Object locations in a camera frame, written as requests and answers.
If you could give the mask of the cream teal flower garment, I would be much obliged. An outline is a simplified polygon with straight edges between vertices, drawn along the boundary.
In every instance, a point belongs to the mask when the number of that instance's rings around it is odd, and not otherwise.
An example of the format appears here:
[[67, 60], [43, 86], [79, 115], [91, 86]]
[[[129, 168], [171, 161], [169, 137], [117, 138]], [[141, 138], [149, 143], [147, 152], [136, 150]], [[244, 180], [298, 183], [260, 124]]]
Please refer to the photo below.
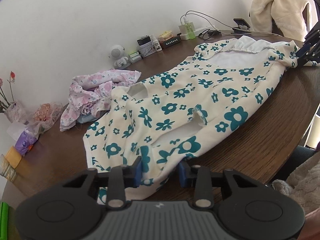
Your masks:
[[197, 158], [244, 124], [298, 65], [295, 42], [248, 36], [202, 43], [176, 67], [115, 87], [108, 113], [87, 129], [87, 165], [109, 172], [142, 159], [128, 200], [159, 190], [183, 159]]

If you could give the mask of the cream fleece jacket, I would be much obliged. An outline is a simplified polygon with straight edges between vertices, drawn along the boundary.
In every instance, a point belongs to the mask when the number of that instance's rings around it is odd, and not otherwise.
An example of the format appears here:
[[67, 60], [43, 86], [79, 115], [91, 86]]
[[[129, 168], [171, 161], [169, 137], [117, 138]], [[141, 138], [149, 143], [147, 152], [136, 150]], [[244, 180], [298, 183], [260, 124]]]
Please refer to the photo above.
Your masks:
[[303, 11], [308, 5], [306, 0], [253, 0], [253, 29], [270, 33], [275, 23], [285, 37], [303, 41], [308, 33]]

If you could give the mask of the flower vase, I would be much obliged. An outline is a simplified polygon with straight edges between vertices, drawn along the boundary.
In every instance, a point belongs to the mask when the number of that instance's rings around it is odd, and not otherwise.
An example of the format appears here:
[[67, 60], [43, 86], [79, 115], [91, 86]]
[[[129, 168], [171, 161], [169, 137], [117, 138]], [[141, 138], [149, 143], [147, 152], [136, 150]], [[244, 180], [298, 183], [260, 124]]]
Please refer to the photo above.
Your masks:
[[13, 122], [27, 123], [27, 112], [23, 105], [15, 100], [12, 90], [12, 84], [15, 83], [16, 74], [10, 72], [7, 82], [9, 84], [10, 96], [6, 96], [3, 90], [4, 80], [1, 79], [1, 114], [4, 114], [7, 119]]

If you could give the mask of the small white spray bottle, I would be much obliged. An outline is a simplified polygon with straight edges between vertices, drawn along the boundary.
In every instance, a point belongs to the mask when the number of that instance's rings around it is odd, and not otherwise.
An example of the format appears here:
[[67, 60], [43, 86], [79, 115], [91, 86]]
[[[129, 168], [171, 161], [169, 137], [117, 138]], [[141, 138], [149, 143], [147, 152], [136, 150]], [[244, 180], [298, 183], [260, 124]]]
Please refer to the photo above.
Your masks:
[[157, 40], [157, 38], [155, 37], [155, 35], [151, 34], [150, 39], [152, 41], [152, 44], [153, 44], [155, 50], [157, 52], [162, 51], [161, 45], [160, 45], [159, 41]]

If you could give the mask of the white power strip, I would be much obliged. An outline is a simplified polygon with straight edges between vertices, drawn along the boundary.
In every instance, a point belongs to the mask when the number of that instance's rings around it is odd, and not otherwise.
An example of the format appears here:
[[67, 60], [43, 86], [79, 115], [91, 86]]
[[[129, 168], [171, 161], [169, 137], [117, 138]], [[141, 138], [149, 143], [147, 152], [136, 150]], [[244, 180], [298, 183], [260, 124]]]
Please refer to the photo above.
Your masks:
[[[194, 30], [194, 34], [195, 34], [195, 36], [198, 36], [200, 33], [202, 33], [203, 31], [205, 31], [207, 29], [210, 30], [210, 27], [206, 26], [206, 27], [197, 28], [197, 29]], [[180, 37], [181, 40], [189, 40], [188, 35], [179, 34], [179, 37]]]

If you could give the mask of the pink floral plastic bag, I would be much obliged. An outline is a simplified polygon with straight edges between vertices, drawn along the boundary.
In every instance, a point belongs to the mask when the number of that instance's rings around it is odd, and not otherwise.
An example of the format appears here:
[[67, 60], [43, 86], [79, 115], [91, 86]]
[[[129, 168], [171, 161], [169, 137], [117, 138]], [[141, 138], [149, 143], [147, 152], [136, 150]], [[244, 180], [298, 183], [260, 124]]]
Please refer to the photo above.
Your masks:
[[44, 103], [31, 114], [27, 127], [34, 135], [43, 134], [53, 127], [63, 112], [61, 103]]

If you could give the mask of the pink floral garment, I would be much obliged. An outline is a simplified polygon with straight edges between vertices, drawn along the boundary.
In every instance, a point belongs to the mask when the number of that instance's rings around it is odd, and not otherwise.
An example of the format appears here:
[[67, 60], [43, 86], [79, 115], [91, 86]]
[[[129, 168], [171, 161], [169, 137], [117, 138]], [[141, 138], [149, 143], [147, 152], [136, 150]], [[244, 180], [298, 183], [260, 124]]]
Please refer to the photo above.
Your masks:
[[66, 131], [75, 124], [99, 119], [111, 107], [111, 91], [117, 86], [130, 87], [141, 76], [141, 72], [112, 69], [91, 75], [72, 78], [69, 87], [69, 104], [61, 115], [60, 131]]

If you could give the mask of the purple tissue pack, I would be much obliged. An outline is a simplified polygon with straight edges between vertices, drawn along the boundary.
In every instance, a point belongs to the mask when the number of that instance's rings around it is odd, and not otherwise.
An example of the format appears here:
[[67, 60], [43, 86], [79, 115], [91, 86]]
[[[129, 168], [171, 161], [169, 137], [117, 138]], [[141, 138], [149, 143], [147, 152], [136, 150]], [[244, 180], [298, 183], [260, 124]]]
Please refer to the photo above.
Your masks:
[[34, 133], [31, 128], [20, 122], [11, 123], [7, 133], [16, 142], [14, 148], [21, 156], [29, 152], [39, 138], [39, 135]]

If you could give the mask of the white patterned tin box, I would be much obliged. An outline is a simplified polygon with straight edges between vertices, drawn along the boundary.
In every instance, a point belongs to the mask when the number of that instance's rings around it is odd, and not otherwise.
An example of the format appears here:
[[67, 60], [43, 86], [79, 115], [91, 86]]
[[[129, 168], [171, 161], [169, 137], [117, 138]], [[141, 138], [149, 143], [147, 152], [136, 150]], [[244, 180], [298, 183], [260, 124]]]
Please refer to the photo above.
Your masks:
[[154, 48], [154, 45], [152, 42], [146, 43], [144, 45], [137, 47], [138, 52], [140, 53], [142, 58], [145, 58], [147, 56], [152, 55], [153, 53], [156, 53], [156, 49]]

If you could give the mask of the black charger block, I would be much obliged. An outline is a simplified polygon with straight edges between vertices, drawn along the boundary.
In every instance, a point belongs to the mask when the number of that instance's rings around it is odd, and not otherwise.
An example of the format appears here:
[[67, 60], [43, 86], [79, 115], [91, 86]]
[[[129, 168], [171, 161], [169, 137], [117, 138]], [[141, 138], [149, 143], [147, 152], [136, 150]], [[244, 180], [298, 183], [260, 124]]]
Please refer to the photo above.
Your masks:
[[151, 42], [151, 38], [149, 35], [143, 36], [137, 40], [137, 43], [139, 46], [142, 46], [142, 45], [147, 44], [149, 42]]

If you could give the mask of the green spray bottle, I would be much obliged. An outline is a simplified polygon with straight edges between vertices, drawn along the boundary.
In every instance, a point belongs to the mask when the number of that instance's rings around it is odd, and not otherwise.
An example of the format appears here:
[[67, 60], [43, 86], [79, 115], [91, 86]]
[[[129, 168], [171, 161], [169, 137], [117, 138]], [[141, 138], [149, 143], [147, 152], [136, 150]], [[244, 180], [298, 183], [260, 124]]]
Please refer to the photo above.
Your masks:
[[193, 24], [189, 20], [184, 20], [184, 25], [190, 40], [195, 39]]

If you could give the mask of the white robot speaker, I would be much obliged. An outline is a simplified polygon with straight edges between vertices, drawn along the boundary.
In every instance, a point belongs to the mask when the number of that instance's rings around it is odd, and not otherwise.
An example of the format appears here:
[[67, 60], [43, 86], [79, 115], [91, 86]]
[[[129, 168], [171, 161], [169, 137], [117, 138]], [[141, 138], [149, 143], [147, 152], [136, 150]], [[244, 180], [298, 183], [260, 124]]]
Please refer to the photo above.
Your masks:
[[121, 45], [112, 46], [108, 56], [114, 61], [115, 69], [125, 69], [131, 64], [129, 58], [125, 56], [124, 47]]

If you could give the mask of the yellow box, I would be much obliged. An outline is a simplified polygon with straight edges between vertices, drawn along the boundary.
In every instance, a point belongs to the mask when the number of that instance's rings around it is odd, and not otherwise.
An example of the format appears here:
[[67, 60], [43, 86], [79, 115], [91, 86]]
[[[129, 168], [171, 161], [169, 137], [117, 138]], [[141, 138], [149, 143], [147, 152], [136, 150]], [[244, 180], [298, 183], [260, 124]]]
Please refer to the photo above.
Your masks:
[[14, 169], [20, 164], [22, 160], [21, 154], [16, 150], [16, 148], [14, 148], [14, 146], [11, 146], [11, 148], [9, 148], [8, 152], [5, 155], [5, 158]]

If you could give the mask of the white usb charger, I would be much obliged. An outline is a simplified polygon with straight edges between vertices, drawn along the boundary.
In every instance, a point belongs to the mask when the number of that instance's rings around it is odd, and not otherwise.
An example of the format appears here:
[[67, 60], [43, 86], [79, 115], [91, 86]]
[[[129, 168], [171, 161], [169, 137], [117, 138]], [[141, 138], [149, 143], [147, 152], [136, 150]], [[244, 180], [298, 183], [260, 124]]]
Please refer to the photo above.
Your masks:
[[185, 21], [181, 25], [178, 26], [181, 35], [188, 35], [190, 30], [192, 30], [192, 27], [190, 26], [190, 23], [188, 21]]

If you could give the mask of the green white card box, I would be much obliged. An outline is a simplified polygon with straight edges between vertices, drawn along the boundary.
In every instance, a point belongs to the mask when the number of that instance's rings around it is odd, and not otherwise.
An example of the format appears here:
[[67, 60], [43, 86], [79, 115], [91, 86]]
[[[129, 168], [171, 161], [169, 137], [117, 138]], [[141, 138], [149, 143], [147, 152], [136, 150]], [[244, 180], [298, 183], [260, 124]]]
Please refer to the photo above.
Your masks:
[[141, 59], [142, 59], [142, 57], [141, 57], [139, 51], [135, 51], [135, 52], [132, 52], [131, 54], [129, 54], [129, 60], [131, 63], [135, 63]]

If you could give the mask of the yellow tissue packs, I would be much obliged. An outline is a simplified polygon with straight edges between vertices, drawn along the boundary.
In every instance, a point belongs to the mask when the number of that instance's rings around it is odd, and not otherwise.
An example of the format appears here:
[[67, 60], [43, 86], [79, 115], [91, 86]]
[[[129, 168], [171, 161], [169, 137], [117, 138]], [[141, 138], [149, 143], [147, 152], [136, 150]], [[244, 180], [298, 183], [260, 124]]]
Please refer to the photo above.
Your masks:
[[172, 31], [165, 31], [161, 35], [159, 35], [158, 40], [163, 42], [163, 41], [171, 39], [173, 36], [174, 35], [172, 34]]

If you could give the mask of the red black box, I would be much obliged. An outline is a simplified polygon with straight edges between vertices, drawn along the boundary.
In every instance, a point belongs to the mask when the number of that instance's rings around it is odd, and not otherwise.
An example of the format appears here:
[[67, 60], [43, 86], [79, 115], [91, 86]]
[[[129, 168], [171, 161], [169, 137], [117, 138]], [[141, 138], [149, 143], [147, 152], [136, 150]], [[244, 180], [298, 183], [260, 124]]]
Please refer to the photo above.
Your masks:
[[162, 49], [167, 49], [171, 46], [174, 46], [176, 44], [179, 44], [181, 42], [181, 39], [179, 36], [174, 36], [170, 39], [167, 39], [165, 41], [160, 42], [160, 45], [162, 47]]

